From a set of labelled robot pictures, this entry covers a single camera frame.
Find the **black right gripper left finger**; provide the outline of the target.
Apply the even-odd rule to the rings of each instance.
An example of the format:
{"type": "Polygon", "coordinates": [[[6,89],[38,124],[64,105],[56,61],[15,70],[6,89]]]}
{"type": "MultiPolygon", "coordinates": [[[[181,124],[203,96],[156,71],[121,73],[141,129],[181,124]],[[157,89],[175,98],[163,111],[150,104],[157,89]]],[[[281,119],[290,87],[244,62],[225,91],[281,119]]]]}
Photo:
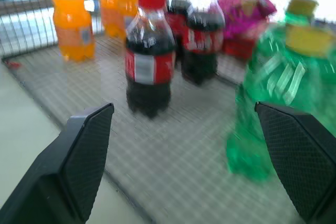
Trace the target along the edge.
{"type": "Polygon", "coordinates": [[[1,208],[1,223],[86,223],[107,158],[112,103],[71,116],[1,208]]]}

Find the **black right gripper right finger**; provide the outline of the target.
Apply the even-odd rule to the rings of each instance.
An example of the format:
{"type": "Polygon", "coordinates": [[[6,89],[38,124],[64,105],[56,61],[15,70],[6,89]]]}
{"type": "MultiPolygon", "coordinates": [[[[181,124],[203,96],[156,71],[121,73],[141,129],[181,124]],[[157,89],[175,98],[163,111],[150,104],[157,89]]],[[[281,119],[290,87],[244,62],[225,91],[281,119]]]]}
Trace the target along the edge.
{"type": "Polygon", "coordinates": [[[335,137],[311,114],[257,102],[271,162],[305,223],[335,223],[335,137]]]}

